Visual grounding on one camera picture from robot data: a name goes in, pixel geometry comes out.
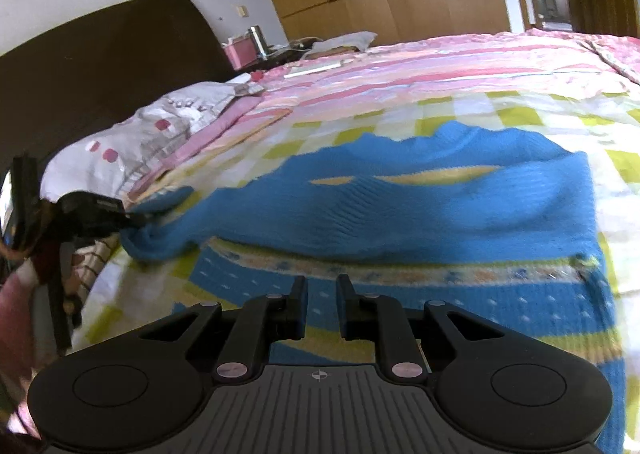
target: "silver thermos bottle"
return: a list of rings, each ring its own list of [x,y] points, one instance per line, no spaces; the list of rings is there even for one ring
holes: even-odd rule
[[[249,28],[249,36],[254,41],[255,50],[258,52],[258,58],[266,59],[269,55],[269,46],[264,39],[260,26],[252,26]]]

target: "pink box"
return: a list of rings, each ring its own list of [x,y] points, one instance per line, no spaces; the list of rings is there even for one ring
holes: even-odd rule
[[[225,53],[236,71],[258,59],[254,41],[249,36],[225,46]]]

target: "bed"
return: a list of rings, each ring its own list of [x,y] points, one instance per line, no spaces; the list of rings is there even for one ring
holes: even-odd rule
[[[588,322],[576,332],[562,308],[540,291],[550,278],[580,286],[588,261],[521,265],[370,265],[300,257],[212,236],[202,249],[160,263],[133,260],[118,249],[99,275],[82,312],[74,348],[84,348],[184,307],[220,301],[225,309],[252,296],[286,291],[293,276],[310,281],[306,339],[274,347],[277,360],[367,362],[369,344],[339,337],[335,277],[347,272],[359,291],[397,296],[420,307],[433,293],[598,365],[614,386],[616,407],[600,446],[636,450],[640,396],[637,333],[640,288],[640,42],[580,34],[470,34],[373,47],[318,62],[337,68],[295,78],[287,64],[256,79],[260,101],[196,156],[139,192],[191,186],[166,216],[174,220],[213,191],[241,188],[277,170],[288,158],[357,141],[363,134],[402,141],[431,136],[451,120],[490,130],[516,127],[588,155],[594,183],[598,242],[608,282],[601,282],[598,320],[581,292],[575,309]],[[317,178],[317,180],[335,180]],[[479,290],[508,284],[519,297],[507,312]],[[617,323],[612,317],[615,314]],[[547,326],[551,322],[552,332]]]

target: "bedside table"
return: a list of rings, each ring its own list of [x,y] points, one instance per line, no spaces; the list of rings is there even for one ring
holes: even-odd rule
[[[240,68],[237,73],[251,73],[252,71],[258,70],[268,71],[270,69],[277,68],[278,66],[282,66],[287,62],[295,62],[296,60],[299,60],[303,55],[304,51],[291,48],[282,48],[275,51],[264,60],[258,59],[250,64],[247,64],[243,68]]]

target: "gray ribbed plate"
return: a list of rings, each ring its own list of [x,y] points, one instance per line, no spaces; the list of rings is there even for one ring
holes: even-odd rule
[[[176,436],[141,454],[490,454],[443,420],[425,392],[382,380],[373,366],[267,366],[215,390]],[[599,452],[591,445],[573,454]],[[50,447],[46,454],[65,451]]]

